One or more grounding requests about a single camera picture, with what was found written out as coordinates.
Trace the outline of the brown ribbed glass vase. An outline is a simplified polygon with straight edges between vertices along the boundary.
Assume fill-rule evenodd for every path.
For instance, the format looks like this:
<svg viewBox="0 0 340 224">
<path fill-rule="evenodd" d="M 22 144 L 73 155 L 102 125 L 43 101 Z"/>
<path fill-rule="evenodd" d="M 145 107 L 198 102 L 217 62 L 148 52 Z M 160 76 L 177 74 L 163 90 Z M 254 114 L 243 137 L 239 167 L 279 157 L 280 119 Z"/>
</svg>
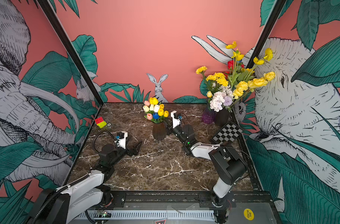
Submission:
<svg viewBox="0 0 340 224">
<path fill-rule="evenodd" d="M 167 129 L 164 122 L 154 123 L 152 134 L 153 138 L 157 141 L 165 139 L 167 136 Z"/>
</svg>

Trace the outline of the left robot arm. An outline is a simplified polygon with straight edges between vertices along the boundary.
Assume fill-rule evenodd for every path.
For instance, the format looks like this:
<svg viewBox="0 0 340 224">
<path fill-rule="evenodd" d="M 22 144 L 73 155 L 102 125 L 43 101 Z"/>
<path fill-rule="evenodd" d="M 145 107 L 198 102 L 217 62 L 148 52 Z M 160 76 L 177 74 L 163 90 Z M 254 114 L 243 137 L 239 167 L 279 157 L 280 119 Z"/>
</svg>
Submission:
<svg viewBox="0 0 340 224">
<path fill-rule="evenodd" d="M 90 173 L 57 189 L 45 189 L 39 195 L 26 224 L 68 224 L 95 205 L 106 209 L 115 202 L 111 189 L 104 185 L 115 171 L 115 165 L 126 155 L 138 155 L 142 142 L 130 147 L 106 144 Z"/>
</svg>

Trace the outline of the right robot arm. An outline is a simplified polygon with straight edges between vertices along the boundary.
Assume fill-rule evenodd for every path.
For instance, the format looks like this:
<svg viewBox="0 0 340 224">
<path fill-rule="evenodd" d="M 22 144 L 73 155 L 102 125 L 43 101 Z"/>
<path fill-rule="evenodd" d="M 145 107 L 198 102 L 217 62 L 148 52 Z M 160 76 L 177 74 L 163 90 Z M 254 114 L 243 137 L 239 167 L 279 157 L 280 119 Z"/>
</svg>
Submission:
<svg viewBox="0 0 340 224">
<path fill-rule="evenodd" d="M 230 146 L 219 144 L 205 144 L 195 138 L 191 125 L 181 127 L 178 119 L 165 119 L 165 127 L 168 133 L 174 134 L 182 143 L 183 151 L 187 156 L 203 158 L 212 161 L 219 178 L 212 188 L 211 201 L 214 207 L 221 208 L 231 204 L 229 193 L 232 187 L 247 171 L 247 164 Z"/>
</svg>

